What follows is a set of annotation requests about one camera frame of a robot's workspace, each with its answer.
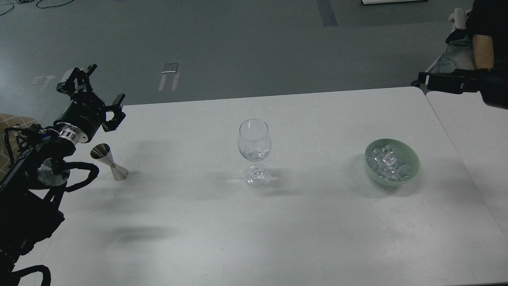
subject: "metal jigger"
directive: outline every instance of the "metal jigger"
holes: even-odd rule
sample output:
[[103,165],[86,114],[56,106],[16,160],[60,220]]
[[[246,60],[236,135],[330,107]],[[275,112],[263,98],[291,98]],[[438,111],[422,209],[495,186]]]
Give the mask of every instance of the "metal jigger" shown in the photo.
[[90,151],[90,156],[111,167],[111,173],[113,173],[113,178],[115,181],[121,181],[127,177],[129,174],[129,170],[126,168],[115,164],[113,161],[113,154],[111,153],[111,148],[106,143],[99,144],[95,146],[92,151]]

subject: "person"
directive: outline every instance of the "person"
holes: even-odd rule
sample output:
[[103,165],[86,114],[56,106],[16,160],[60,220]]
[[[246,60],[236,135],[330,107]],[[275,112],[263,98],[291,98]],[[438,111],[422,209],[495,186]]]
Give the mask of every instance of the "person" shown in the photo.
[[474,0],[466,26],[476,69],[508,70],[508,0]]

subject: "white table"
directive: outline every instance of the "white table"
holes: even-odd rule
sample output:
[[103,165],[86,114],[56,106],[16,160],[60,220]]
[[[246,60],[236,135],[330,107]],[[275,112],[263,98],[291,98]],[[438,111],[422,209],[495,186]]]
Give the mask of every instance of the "white table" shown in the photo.
[[508,110],[487,106],[480,93],[427,98],[508,239]]
[[[64,196],[66,220],[23,256],[60,285],[451,285],[508,280],[508,243],[419,89],[332,92],[124,108],[109,168]],[[269,184],[243,182],[237,130],[264,119]],[[422,172],[376,185],[366,146],[395,138]],[[85,174],[71,174],[72,181]],[[23,285],[39,284],[34,277]]]

